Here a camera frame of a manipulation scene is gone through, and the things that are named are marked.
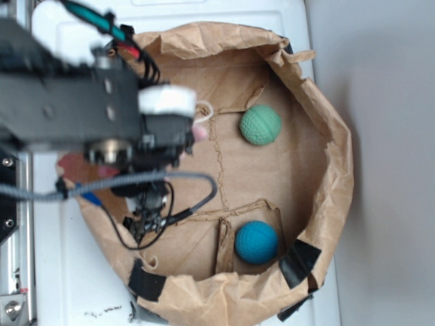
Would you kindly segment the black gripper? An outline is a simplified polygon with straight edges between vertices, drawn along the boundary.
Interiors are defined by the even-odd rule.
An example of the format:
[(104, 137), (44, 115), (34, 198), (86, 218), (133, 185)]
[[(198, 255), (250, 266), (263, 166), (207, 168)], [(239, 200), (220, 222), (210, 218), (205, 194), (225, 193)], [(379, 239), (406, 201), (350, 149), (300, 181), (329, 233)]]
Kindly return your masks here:
[(194, 144), (192, 125), (196, 92), (184, 86), (152, 86), (139, 92), (140, 137), (92, 143), (85, 152), (91, 164), (118, 170), (155, 170), (179, 165)]

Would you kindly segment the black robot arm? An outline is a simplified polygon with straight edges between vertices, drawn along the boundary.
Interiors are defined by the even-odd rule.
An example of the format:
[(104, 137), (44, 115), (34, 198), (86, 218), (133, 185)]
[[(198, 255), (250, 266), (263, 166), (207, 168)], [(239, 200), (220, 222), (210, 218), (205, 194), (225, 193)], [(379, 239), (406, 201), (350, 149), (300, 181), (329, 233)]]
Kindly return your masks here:
[(196, 93), (147, 85), (120, 58), (65, 62), (11, 18), (1, 19), (1, 145), (77, 150), (93, 164), (140, 171), (177, 166), (194, 144)]

